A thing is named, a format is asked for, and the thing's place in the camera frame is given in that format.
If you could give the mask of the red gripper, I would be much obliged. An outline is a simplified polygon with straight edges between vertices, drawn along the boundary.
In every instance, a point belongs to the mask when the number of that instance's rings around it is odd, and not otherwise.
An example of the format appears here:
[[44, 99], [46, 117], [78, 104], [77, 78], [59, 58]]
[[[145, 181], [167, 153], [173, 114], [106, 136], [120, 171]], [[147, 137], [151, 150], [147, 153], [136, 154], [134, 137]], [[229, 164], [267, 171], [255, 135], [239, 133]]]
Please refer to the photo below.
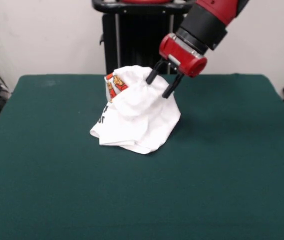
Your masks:
[[151, 84], [155, 77], [160, 73], [163, 67], [167, 66], [167, 61], [173, 64], [178, 73], [174, 81], [169, 84], [162, 94], [162, 97], [168, 99], [180, 84], [184, 75], [189, 77], [197, 76], [206, 66], [207, 59], [192, 49], [189, 45], [178, 38], [174, 33], [167, 34], [159, 46], [159, 54], [162, 58], [152, 68], [146, 78], [146, 83]]

